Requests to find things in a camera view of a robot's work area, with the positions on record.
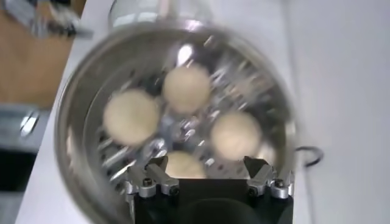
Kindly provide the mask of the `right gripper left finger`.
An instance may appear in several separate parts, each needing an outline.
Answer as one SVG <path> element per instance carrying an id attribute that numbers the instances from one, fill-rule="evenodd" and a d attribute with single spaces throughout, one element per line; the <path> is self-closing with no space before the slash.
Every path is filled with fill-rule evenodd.
<path id="1" fill-rule="evenodd" d="M 165 171 L 168 157 L 152 158 L 145 166 L 129 166 L 126 171 L 126 195 L 138 195 L 141 198 L 152 198 L 161 193 L 170 197 L 179 194 L 179 180 L 169 176 Z"/>

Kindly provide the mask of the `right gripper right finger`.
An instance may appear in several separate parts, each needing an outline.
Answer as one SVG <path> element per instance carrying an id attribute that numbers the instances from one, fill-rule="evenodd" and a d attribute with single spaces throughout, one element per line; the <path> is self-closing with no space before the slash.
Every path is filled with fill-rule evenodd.
<path id="1" fill-rule="evenodd" d="M 287 199 L 291 195 L 292 185 L 292 164 L 287 162 L 277 172 L 265 160 L 245 156 L 244 165 L 250 178 L 246 184 L 250 197 L 260 197 L 269 188 L 271 197 Z"/>

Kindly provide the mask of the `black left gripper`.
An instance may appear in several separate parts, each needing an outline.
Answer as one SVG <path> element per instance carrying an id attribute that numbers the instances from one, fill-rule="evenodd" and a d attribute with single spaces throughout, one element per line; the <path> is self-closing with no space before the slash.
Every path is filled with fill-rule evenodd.
<path id="1" fill-rule="evenodd" d="M 68 37 L 91 38 L 93 31 L 76 27 L 76 13 L 71 8 L 71 0 L 50 0 L 49 11 L 52 19 L 48 22 L 49 31 Z"/>

